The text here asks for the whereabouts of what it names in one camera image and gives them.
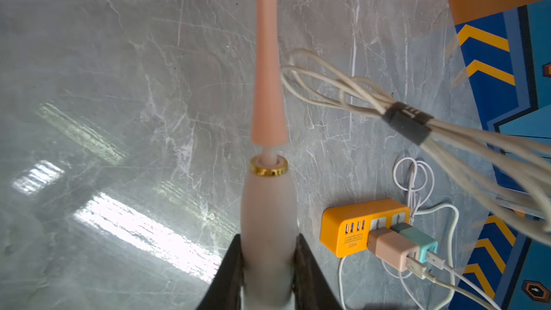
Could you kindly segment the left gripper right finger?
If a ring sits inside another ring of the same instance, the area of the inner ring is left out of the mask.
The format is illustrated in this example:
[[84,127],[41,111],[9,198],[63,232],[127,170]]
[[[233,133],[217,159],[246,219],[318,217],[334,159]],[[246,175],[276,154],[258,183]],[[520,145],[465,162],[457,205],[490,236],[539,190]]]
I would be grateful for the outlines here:
[[296,310],[341,310],[302,234],[296,239],[293,292]]

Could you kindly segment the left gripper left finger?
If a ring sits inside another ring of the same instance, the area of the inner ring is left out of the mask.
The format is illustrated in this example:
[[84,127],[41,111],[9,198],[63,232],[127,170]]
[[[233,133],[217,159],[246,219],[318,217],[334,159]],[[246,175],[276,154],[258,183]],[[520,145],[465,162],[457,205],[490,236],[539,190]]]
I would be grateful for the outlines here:
[[241,239],[237,234],[218,268],[205,296],[197,310],[239,310],[242,309],[241,288],[243,281],[243,259]]

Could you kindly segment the orange power strip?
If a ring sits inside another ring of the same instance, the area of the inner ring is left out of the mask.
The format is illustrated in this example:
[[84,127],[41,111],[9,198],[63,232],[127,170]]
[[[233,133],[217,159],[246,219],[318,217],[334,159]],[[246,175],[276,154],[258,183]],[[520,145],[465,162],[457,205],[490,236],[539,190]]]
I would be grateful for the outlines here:
[[370,232],[409,219],[410,208],[390,198],[328,208],[321,219],[320,242],[344,258],[366,250]]

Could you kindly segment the white electric toothbrush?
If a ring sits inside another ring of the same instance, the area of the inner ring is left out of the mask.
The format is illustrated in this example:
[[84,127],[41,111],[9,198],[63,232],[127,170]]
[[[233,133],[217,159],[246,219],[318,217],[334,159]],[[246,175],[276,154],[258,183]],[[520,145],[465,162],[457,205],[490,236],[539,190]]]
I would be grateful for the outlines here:
[[241,199],[245,309],[284,309],[290,302],[297,200],[288,162],[278,149],[288,131],[278,55],[277,0],[256,2],[256,60],[251,159]]

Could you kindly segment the pink charger adapter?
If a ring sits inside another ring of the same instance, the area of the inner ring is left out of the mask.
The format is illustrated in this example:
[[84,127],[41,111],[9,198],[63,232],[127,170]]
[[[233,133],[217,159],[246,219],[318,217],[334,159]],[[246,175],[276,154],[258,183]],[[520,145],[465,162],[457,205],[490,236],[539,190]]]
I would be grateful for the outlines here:
[[389,228],[371,231],[367,249],[399,272],[407,270],[408,258],[417,259],[420,255],[418,245]]

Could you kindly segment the teal charger adapter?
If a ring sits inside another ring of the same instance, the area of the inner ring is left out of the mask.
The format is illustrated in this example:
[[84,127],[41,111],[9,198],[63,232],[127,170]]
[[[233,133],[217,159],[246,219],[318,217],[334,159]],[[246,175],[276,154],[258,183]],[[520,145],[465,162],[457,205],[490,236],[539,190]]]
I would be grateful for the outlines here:
[[412,225],[407,224],[406,222],[393,225],[391,229],[407,238],[420,248],[418,261],[422,264],[427,262],[428,252],[437,253],[439,250],[439,242],[435,238],[432,238],[430,235],[422,232]]

